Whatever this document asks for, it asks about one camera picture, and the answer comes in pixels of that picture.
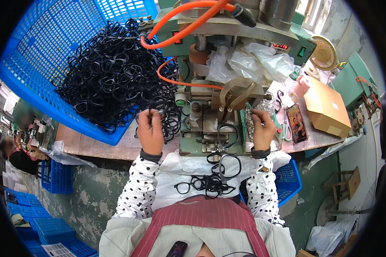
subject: pink spool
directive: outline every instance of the pink spool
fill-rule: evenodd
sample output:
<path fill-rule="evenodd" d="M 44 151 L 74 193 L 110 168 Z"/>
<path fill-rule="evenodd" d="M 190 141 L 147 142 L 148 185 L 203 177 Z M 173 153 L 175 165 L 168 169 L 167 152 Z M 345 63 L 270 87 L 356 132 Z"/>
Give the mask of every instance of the pink spool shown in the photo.
<path fill-rule="evenodd" d="M 297 79 L 297 84 L 293 88 L 293 91 L 296 93 L 297 96 L 303 97 L 305 93 L 309 90 L 309 88 L 313 86 L 312 81 L 307 76 L 300 76 Z"/>

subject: woman's right hand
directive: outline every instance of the woman's right hand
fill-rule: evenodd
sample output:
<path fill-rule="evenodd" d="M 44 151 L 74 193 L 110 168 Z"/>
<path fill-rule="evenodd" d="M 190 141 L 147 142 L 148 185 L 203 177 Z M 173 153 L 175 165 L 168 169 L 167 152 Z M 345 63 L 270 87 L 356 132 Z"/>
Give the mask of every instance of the woman's right hand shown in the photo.
<path fill-rule="evenodd" d="M 145 153 L 162 154 L 165 139 L 162 132 L 162 119 L 158 110 L 146 109 L 139 113 L 137 136 Z"/>
<path fill-rule="evenodd" d="M 252 109 L 254 126 L 253 144 L 256 151 L 265 151 L 270 148 L 270 143 L 276 133 L 276 126 L 267 111 Z"/>

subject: workbench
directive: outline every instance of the workbench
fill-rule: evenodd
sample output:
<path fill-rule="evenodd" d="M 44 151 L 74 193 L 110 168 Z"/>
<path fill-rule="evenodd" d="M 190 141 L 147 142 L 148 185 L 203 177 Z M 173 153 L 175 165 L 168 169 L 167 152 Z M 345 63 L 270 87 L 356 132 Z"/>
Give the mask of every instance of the workbench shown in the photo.
<path fill-rule="evenodd" d="M 309 123 L 308 111 L 304 99 L 299 101 L 300 111 L 305 121 L 306 130 L 308 132 L 308 140 L 297 144 L 293 144 L 292 141 L 282 141 L 282 150 L 286 153 L 300 152 L 314 148 L 320 148 L 324 146 L 330 146 L 335 143 L 343 142 L 345 139 L 331 135 L 329 133 L 316 130 L 311 123 Z M 277 113 L 277 119 L 279 123 L 283 123 L 284 110 L 280 110 Z M 116 146 L 110 146 L 102 143 L 88 136 L 78 133 L 62 124 L 59 125 L 56 141 L 64 141 L 64 152 L 75 155 L 86 155 L 108 159 L 119 160 L 135 160 L 140 153 L 142 146 L 139 139 L 134 137 L 137 123 L 133 123 L 129 126 L 126 133 Z M 174 152 L 179 149 L 179 133 L 175 135 L 172 141 L 168 142 L 163 147 L 163 157 L 170 152 Z"/>

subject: green switch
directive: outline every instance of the green switch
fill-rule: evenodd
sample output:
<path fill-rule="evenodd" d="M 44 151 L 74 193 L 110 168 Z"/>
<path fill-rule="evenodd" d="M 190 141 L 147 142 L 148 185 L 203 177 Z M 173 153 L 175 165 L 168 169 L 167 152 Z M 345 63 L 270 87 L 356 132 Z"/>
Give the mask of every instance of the green switch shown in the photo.
<path fill-rule="evenodd" d="M 300 49 L 298 56 L 303 57 L 303 55 L 305 55 L 305 50 L 306 50 L 306 47 L 302 46 L 302 49 Z"/>

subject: green machine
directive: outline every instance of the green machine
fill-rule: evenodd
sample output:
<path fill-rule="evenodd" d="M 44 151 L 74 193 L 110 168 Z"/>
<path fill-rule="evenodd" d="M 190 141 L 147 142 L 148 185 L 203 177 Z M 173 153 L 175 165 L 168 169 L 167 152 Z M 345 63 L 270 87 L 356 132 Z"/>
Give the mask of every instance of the green machine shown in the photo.
<path fill-rule="evenodd" d="M 196 1 L 181 0 L 180 4 L 190 2 Z M 160 11 L 153 21 L 154 26 L 176 7 L 175 3 L 176 0 L 159 0 Z M 255 20 L 254 27 L 245 25 L 239 18 L 233 18 L 228 11 L 219 12 L 189 35 L 160 49 L 166 57 L 178 56 L 179 81 L 191 84 L 223 86 L 206 80 L 202 67 L 206 64 L 211 51 L 216 50 L 218 45 L 235 47 L 245 38 L 270 46 L 278 54 L 289 54 L 293 57 L 295 65 L 302 66 L 314 51 L 316 43 L 301 27 L 304 16 L 295 12 L 297 3 L 297 0 L 270 1 L 260 9 L 260 0 L 241 0 L 240 5 L 244 8 L 244 12 L 250 13 Z M 209 7 L 195 7 L 173 16 L 157 32 L 158 41 L 163 42 L 180 33 L 208 9 Z M 219 151 L 216 129 L 218 123 L 234 124 L 240 131 L 238 136 L 241 143 L 230 147 L 229 152 L 236 155 L 248 154 L 243 109 L 249 103 L 254 107 L 263 99 L 271 100 L 272 96 L 266 95 L 270 83 L 258 85 L 246 97 L 242 96 L 247 88 L 236 86 L 226 95 L 225 105 L 221 103 L 224 97 L 220 96 L 220 90 L 180 86 L 176 94 L 176 102 L 183 107 L 180 155 L 206 156 L 212 151 Z M 239 97 L 243 98 L 242 101 L 229 108 L 228 103 L 234 102 Z M 223 131 L 222 136 L 226 142 L 236 137 L 233 130 L 229 129 Z"/>
<path fill-rule="evenodd" d="M 342 96 L 354 134 L 360 133 L 365 125 L 362 108 L 364 104 L 369 119 L 381 109 L 380 93 L 366 64 L 356 52 L 349 57 L 345 66 L 329 86 Z"/>

